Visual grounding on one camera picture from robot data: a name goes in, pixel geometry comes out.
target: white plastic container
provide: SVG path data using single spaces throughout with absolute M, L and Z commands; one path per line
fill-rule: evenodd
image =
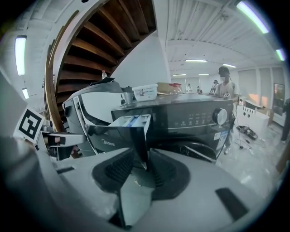
M 137 101 L 153 101 L 157 97 L 157 84 L 143 85 L 132 88 Z

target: plastic bottle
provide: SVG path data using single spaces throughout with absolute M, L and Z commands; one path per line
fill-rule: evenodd
M 103 73 L 101 74 L 101 78 L 102 78 L 102 79 L 105 79 L 106 77 L 108 77 L 108 76 L 107 76 L 105 70 L 103 70 Z

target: midea logo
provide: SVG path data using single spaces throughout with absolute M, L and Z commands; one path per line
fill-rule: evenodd
M 103 142 L 103 144 L 107 144 L 107 145 L 110 145 L 110 146 L 115 146 L 114 143 L 110 143 L 110 142 L 108 142 L 108 141 L 106 141 L 104 139 L 102 139 L 101 141 Z

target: container lid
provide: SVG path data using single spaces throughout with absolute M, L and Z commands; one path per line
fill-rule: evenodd
M 152 84 L 152 85 L 142 85 L 142 86 L 137 86 L 132 88 L 132 90 L 137 90 L 137 89 L 146 89 L 146 88 L 152 88 L 152 87 L 157 87 L 157 84 Z

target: spiral staircase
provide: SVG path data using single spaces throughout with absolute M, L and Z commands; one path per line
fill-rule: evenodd
M 53 77 L 53 55 L 76 11 L 48 49 L 45 74 L 46 117 L 57 131 L 65 131 L 62 103 L 74 92 L 110 76 L 129 53 L 156 30 L 151 0 L 109 0 L 99 5 L 76 30 L 57 77 Z

